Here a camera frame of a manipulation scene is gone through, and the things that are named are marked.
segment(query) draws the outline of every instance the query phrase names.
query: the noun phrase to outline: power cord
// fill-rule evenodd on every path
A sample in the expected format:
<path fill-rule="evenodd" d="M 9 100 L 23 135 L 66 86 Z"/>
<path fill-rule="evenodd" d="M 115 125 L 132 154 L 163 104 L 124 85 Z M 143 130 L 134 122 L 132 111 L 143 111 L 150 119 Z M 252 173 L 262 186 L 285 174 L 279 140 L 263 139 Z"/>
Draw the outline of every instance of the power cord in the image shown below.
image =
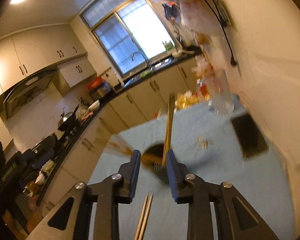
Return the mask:
<path fill-rule="evenodd" d="M 224 29 L 224 24 L 226 25 L 226 22 L 225 22 L 225 20 L 222 18 L 221 14 L 220 14 L 220 12 L 219 12 L 218 6 L 216 5 L 216 2 L 215 2 L 214 0 L 212 0 L 212 1 L 213 1 L 214 5 L 215 5 L 215 7 L 216 7 L 216 9 L 217 9 L 217 12 L 218 12 L 220 18 L 218 17 L 218 15 L 216 14 L 216 12 L 213 10 L 213 8 L 211 7 L 211 5 L 208 3 L 208 1 L 207 1 L 207 0 L 204 0 L 204 1 L 207 3 L 207 5 L 209 6 L 209 8 L 210 8 L 211 11 L 213 12 L 213 14 L 216 16 L 216 18 L 217 18 L 217 20 L 218 20 L 218 22 L 219 22 L 219 24 L 220 24 L 220 26 L 221 26 L 221 29 L 222 29 L 222 31 L 223 31 L 223 34 L 225 35 L 226 41 L 227 41 L 227 43 L 228 43 L 228 47 L 229 47 L 230 52 L 231 52 L 230 64 L 231 64 L 232 66 L 236 66 L 238 63 L 237 63 L 236 60 L 234 59 L 234 55 L 233 55 L 233 52 L 232 52 L 232 49 L 231 49 L 231 46 L 230 46 L 228 37 L 227 37 L 226 31 L 225 31 L 225 29 Z"/>

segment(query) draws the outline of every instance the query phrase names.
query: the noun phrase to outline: blue tablecloth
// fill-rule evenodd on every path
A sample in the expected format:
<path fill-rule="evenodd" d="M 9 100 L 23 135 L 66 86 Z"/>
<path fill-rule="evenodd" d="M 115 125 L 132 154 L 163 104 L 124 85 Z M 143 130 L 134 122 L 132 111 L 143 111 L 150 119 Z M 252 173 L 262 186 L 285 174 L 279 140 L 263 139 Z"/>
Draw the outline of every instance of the blue tablecloth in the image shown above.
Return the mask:
<path fill-rule="evenodd" d="M 215 184 L 232 182 L 280 240 L 291 240 L 295 232 L 294 211 L 289 184 L 280 164 L 280 152 L 269 142 L 267 152 L 248 160 L 242 158 L 229 119 L 245 113 L 238 102 L 231 117 L 216 116 L 202 103 L 180 110 L 174 115 L 171 147 L 177 159 L 205 181 Z M 150 145 L 164 141 L 165 128 L 166 117 L 162 117 L 123 131 L 120 135 L 134 149 L 143 152 Z M 208 148 L 201 148 L 199 136 L 202 141 L 207 139 L 210 142 Z M 128 161 L 128 157 L 105 149 L 89 184 L 102 181 Z M 147 193 L 153 193 L 154 198 L 144 240 L 185 240 L 188 205 L 174 203 L 170 188 L 142 165 L 132 204 L 119 206 L 120 239 L 134 238 Z"/>

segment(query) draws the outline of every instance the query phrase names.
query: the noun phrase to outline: range hood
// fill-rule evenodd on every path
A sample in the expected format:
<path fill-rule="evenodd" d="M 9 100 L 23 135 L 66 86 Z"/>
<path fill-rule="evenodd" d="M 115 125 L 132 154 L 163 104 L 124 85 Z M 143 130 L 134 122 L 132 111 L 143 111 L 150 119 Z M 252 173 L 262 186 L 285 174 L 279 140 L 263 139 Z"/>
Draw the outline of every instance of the range hood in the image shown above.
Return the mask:
<path fill-rule="evenodd" d="M 11 118 L 25 104 L 42 93 L 50 84 L 57 69 L 42 70 L 18 83 L 3 102 L 6 118 Z"/>

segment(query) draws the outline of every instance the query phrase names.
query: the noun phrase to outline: window frame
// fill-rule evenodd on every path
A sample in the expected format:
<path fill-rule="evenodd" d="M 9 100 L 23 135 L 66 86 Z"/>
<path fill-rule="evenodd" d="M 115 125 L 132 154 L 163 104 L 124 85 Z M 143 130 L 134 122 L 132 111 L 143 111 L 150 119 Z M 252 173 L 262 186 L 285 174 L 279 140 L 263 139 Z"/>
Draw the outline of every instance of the window frame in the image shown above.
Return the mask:
<path fill-rule="evenodd" d="M 132 42 L 136 45 L 136 47 L 144 53 L 143 49 L 141 48 L 141 46 L 139 45 L 138 41 L 135 39 L 135 37 L 133 36 L 133 34 L 131 33 L 131 31 L 129 30 L 129 28 L 125 25 L 125 23 L 123 22 L 123 20 L 120 18 L 120 16 L 118 15 L 118 11 L 120 11 L 121 9 L 125 8 L 126 6 L 128 6 L 129 4 L 133 3 L 136 0 L 125 0 L 124 2 L 122 2 L 121 4 L 119 4 L 118 6 L 116 6 L 114 9 L 112 9 L 109 13 L 107 13 L 105 16 L 103 16 L 95 25 L 93 25 L 92 27 L 89 26 L 89 24 L 86 22 L 86 20 L 84 19 L 83 15 L 84 13 L 90 9 L 90 7 L 96 2 L 97 0 L 92 0 L 92 2 L 87 6 L 87 8 L 84 9 L 84 11 L 82 11 L 82 13 L 80 14 L 80 18 L 82 19 L 82 21 L 85 23 L 86 27 L 92 32 L 93 36 L 95 37 L 95 39 L 97 40 L 98 44 L 101 46 L 101 48 L 103 49 L 103 51 L 106 53 L 107 57 L 109 58 L 109 60 L 111 61 L 111 63 L 113 64 L 113 66 L 116 68 L 117 72 L 122 76 L 122 79 L 128 79 L 131 76 L 135 75 L 136 73 L 144 70 L 147 68 L 146 62 L 141 63 L 140 65 L 134 67 L 133 69 L 131 69 L 129 72 L 123 74 L 120 70 L 120 68 L 118 67 L 118 65 L 116 64 L 116 62 L 113 60 L 113 58 L 111 57 L 110 53 L 108 52 L 108 50 L 105 48 L 105 46 L 103 45 L 103 43 L 101 42 L 101 40 L 99 39 L 99 37 L 96 35 L 96 33 L 94 32 L 101 24 L 103 24 L 106 20 L 108 20 L 110 17 L 116 17 L 117 20 L 121 23 L 121 25 L 123 26 L 123 28 L 126 30 L 126 32 L 128 33 L 128 35 L 130 36 Z M 150 8 L 154 11 L 154 13 L 156 14 L 156 16 L 158 17 L 158 19 L 160 20 L 160 22 L 162 23 L 162 25 L 164 26 L 164 28 L 166 29 L 166 31 L 168 32 L 168 34 L 170 35 L 172 41 L 174 42 L 174 44 L 178 44 L 176 38 L 174 37 L 174 35 L 172 35 L 170 29 L 168 28 L 167 24 L 162 20 L 161 16 L 158 14 L 158 12 L 155 10 L 155 8 L 152 6 L 152 4 L 150 3 L 149 0 L 145 0 L 146 3 L 150 6 Z M 166 51 L 164 51 L 163 53 L 150 58 L 149 60 L 151 60 L 151 62 L 159 60 L 160 58 L 163 58 L 165 56 L 167 56 L 168 53 Z"/>

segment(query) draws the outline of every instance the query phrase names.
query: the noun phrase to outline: backsplash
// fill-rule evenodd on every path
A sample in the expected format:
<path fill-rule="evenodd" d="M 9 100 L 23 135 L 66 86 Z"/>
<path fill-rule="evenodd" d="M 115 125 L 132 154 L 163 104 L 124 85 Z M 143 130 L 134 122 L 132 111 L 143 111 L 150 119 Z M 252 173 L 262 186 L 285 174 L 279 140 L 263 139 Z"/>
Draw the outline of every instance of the backsplash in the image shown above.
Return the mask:
<path fill-rule="evenodd" d="M 6 158 L 9 159 L 16 151 L 24 152 L 33 148 L 44 137 L 47 137 L 58 128 L 58 121 L 62 114 L 71 112 L 79 103 L 78 98 L 87 96 L 86 82 L 71 90 L 62 97 L 53 83 L 20 109 L 5 123 L 13 137 L 14 147 Z"/>

